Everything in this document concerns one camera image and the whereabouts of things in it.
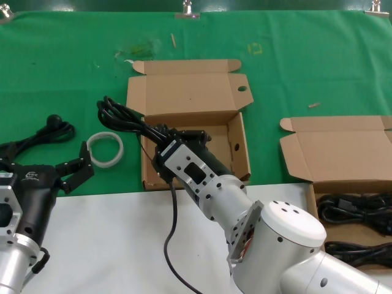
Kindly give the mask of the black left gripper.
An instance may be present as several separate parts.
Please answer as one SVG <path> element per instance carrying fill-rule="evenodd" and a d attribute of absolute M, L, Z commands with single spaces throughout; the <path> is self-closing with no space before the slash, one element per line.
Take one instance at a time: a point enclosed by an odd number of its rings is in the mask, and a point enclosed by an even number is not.
<path fill-rule="evenodd" d="M 40 246 L 59 188 L 70 194 L 94 176 L 91 155 L 87 142 L 83 141 L 78 158 L 54 168 L 51 165 L 15 164 L 17 150 L 15 142 L 7 145 L 1 154 L 1 171 L 11 171 L 17 176 L 12 187 L 22 209 L 22 217 L 16 232 Z"/>

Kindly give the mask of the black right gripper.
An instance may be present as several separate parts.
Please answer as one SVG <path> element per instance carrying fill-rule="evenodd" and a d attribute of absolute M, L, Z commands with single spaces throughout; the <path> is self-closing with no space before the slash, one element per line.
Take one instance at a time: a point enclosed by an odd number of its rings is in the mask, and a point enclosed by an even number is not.
<path fill-rule="evenodd" d="M 175 138 L 183 142 L 196 141 L 199 144 L 199 158 L 217 175 L 233 175 L 217 157 L 209 151 L 206 143 L 211 137 L 204 130 L 176 130 L 169 128 L 166 124 L 158 124 L 154 127 L 154 136 L 157 146 L 168 146 Z"/>

